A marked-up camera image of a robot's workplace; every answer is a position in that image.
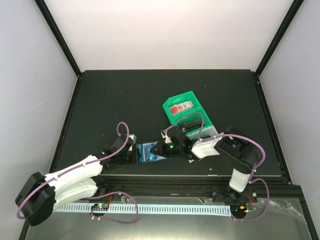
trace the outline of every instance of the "gray wall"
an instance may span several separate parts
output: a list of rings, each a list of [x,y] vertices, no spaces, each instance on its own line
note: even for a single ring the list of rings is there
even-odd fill
[[[307,0],[261,82],[294,184],[320,234],[320,1]]]
[[[14,200],[31,174],[48,172],[76,76],[33,0],[0,6],[0,232],[16,240]]]

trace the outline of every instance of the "black tabletop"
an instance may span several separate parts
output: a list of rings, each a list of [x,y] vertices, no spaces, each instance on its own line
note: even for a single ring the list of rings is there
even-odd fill
[[[116,126],[128,124],[138,143],[161,139],[170,125],[162,104],[167,98],[193,91],[220,133],[234,126],[259,142],[266,160],[256,175],[280,176],[281,171],[250,70],[89,70],[79,93],[54,171],[73,165],[94,150],[113,143]],[[233,167],[221,156],[189,163],[175,158],[126,165],[113,175],[230,176]]]

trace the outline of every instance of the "red object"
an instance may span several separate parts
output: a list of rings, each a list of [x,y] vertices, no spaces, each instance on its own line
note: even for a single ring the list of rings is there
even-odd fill
[[[170,109],[170,112],[173,116],[179,113],[179,108],[177,107],[177,105],[174,105],[174,106],[170,107],[169,109]]]

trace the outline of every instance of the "purple cable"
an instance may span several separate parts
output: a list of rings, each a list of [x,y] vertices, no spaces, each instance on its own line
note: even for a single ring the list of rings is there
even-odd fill
[[[110,155],[108,155],[108,156],[102,157],[102,158],[100,158],[100,159],[88,161],[88,162],[86,163],[86,165],[88,165],[88,164],[93,164],[93,163],[96,163],[96,162],[101,162],[101,161],[103,161],[103,160],[112,158],[114,155],[118,154],[118,153],[126,146],[128,140],[129,140],[129,135],[130,135],[130,133],[129,133],[129,127],[128,127],[128,125],[127,125],[125,122],[123,122],[123,121],[119,122],[118,125],[116,126],[116,133],[118,134],[118,136],[121,136],[121,134],[119,133],[119,126],[120,126],[120,125],[124,125],[125,128],[126,128],[126,139],[125,139],[123,145],[122,145],[117,151],[115,151],[114,153],[112,153],[112,154],[110,154]],[[60,178],[60,177],[62,177],[63,175],[65,175],[65,174],[67,174],[67,173],[70,173],[71,171],[73,171],[73,170],[75,170],[75,169],[78,169],[78,168],[81,168],[81,167],[84,167],[84,165],[83,165],[83,164],[76,165],[76,166],[74,166],[74,167],[72,167],[72,168],[70,168],[70,169],[68,169],[68,170],[60,173],[60,174],[57,176],[57,178]],[[35,193],[36,193],[37,191],[39,191],[39,190],[42,189],[44,186],[46,186],[47,184],[51,183],[51,182],[54,181],[54,180],[56,180],[56,178],[53,177],[53,178],[49,179],[48,181],[45,181],[44,183],[42,183],[41,185],[39,185],[36,189],[34,189],[34,190],[22,201],[22,203],[20,204],[20,206],[19,206],[19,208],[18,208],[18,210],[17,210],[17,212],[16,212],[16,217],[17,217],[18,219],[21,219],[21,220],[26,219],[25,216],[21,216],[21,215],[20,215],[20,212],[21,212],[22,208],[25,206],[26,202],[29,201],[29,199],[30,199],[33,195],[35,195]]]
[[[202,122],[201,122],[201,127],[200,127],[200,130],[199,130],[199,134],[198,134],[198,140],[200,141],[200,138],[201,138],[201,132],[202,132],[202,129],[204,128],[204,125],[205,125],[205,117],[204,115],[199,112],[199,111],[193,111],[193,112],[189,112],[188,114],[182,116],[181,118],[179,118],[177,121],[175,121],[171,126],[169,126],[168,128],[166,128],[165,130],[163,130],[164,133],[166,133],[169,129],[171,129],[173,126],[175,126],[177,123],[179,123],[181,120],[185,119],[186,117],[188,117],[189,115],[191,114],[199,114],[202,118]]]
[[[208,140],[212,140],[213,139],[218,139],[218,138],[224,138],[224,137],[233,137],[233,138],[237,138],[237,139],[243,139],[245,141],[248,141],[250,143],[252,143],[253,145],[255,145],[262,153],[262,158],[261,160],[258,162],[258,164],[254,165],[253,168],[252,168],[252,172],[250,174],[250,177],[248,179],[248,181],[250,182],[254,173],[256,172],[257,168],[265,161],[266,159],[266,152],[265,150],[263,149],[263,147],[257,143],[256,141],[246,137],[246,136],[241,136],[241,135],[237,135],[237,134],[231,134],[231,133],[227,133],[227,134],[220,134],[220,135],[217,135],[217,136],[213,136],[213,137],[210,137],[210,138],[206,138],[206,139],[202,139],[202,142],[206,142]]]
[[[91,216],[93,218],[96,218],[96,219],[102,219],[102,220],[108,220],[108,221],[111,221],[111,222],[114,222],[114,223],[118,223],[118,224],[133,224],[135,223],[137,220],[138,220],[138,204],[137,202],[134,200],[134,198],[129,195],[128,193],[125,193],[125,192],[122,192],[122,191],[114,191],[114,192],[110,192],[110,193],[107,193],[107,194],[104,194],[104,195],[101,195],[101,196],[92,196],[92,197],[86,197],[85,199],[90,199],[90,200],[94,200],[94,199],[101,199],[101,198],[104,198],[104,197],[107,197],[107,196],[110,196],[110,195],[114,195],[114,194],[122,194],[122,195],[125,195],[127,197],[129,197],[134,205],[135,205],[135,217],[132,221],[119,221],[119,220],[115,220],[115,219],[112,219],[112,218],[108,218],[108,217],[98,217],[98,216],[94,216],[94,208],[91,210]]]
[[[257,220],[257,219],[261,218],[261,217],[267,212],[268,207],[269,207],[269,200],[270,200],[269,188],[268,188],[268,185],[267,185],[266,181],[263,180],[262,178],[256,178],[255,180],[253,180],[253,181],[251,181],[251,182],[249,182],[249,183],[250,183],[250,184],[253,184],[253,183],[257,182],[257,181],[261,181],[261,182],[263,182],[263,184],[265,185],[266,198],[267,198],[267,199],[266,199],[267,202],[266,202],[266,207],[265,207],[265,209],[263,210],[263,212],[262,212],[260,215],[254,217],[254,218],[250,218],[250,219],[239,219],[239,218],[235,218],[235,216],[231,213],[231,217],[232,217],[235,221],[242,221],[242,222],[254,221],[254,220]]]

